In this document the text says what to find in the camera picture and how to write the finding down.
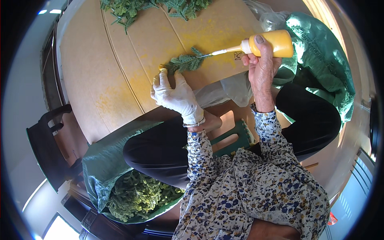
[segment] window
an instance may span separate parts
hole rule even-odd
[[[43,234],[43,240],[78,239],[79,232],[77,232],[58,212],[53,216]]]

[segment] pile of artificial leaves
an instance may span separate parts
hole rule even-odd
[[[131,170],[116,181],[106,206],[115,218],[123,222],[135,216],[148,219],[149,214],[180,198],[184,192]]]
[[[132,25],[137,17],[137,12],[148,8],[159,8],[164,4],[168,8],[171,17],[180,17],[185,21],[196,18],[196,12],[205,9],[212,0],[101,0],[100,8],[116,17],[112,22],[124,26],[125,34],[127,28]]]

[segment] knee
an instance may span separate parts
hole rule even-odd
[[[331,140],[339,134],[341,128],[341,117],[339,111],[332,104],[327,104],[322,110],[324,119],[324,131]]]
[[[132,139],[128,139],[128,141],[124,145],[122,152],[125,162],[129,166],[134,167],[137,163],[138,155],[137,151],[135,151]]]

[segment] white latex glove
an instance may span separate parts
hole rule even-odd
[[[176,87],[172,89],[168,81],[168,70],[161,68],[161,72],[153,78],[151,97],[157,105],[175,110],[183,117],[185,124],[196,124],[204,117],[203,109],[197,104],[192,89],[185,78],[178,71],[175,72]]]

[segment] wrinkled hand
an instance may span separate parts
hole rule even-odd
[[[161,72],[153,78],[151,97],[157,105],[179,112],[185,124],[200,122],[204,117],[204,111],[197,104],[195,95],[183,75],[178,71],[175,72],[175,89],[170,87],[167,75],[168,70],[161,68]]]
[[[253,53],[244,55],[242,61],[244,66],[249,65],[248,78],[251,83],[253,94],[259,91],[268,91],[272,85],[273,77],[281,65],[281,58],[273,57],[272,46],[261,35],[256,35],[255,44],[260,50],[261,57]]]

